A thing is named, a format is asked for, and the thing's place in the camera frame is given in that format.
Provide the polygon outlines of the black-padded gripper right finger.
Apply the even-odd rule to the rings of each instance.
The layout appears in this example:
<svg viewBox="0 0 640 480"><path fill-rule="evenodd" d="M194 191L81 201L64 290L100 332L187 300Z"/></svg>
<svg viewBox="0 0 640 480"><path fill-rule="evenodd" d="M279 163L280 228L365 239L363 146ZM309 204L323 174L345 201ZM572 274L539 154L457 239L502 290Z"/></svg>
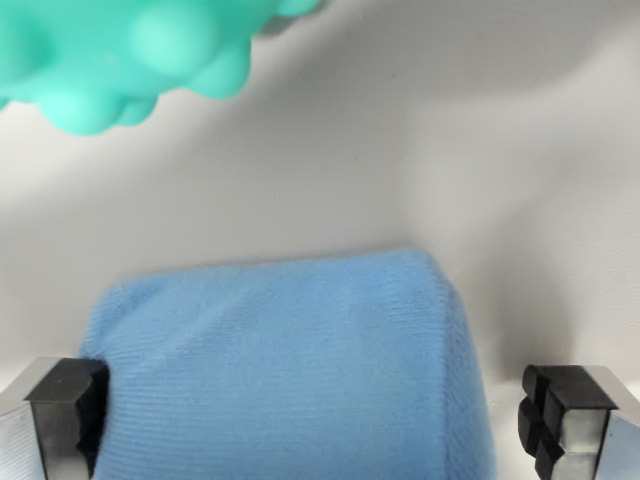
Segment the black-padded gripper right finger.
<svg viewBox="0 0 640 480"><path fill-rule="evenodd" d="M639 399L606 367L529 365L518 434L540 479L637 479Z"/></svg>

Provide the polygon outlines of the black-padded gripper left finger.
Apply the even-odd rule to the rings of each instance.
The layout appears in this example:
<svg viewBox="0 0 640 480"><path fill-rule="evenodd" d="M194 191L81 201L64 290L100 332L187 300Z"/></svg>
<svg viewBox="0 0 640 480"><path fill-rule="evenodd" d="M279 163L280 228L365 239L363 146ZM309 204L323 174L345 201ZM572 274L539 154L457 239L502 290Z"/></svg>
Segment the black-padded gripper left finger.
<svg viewBox="0 0 640 480"><path fill-rule="evenodd" d="M3 479L90 479L107 412L100 360L41 357L1 392Z"/></svg>

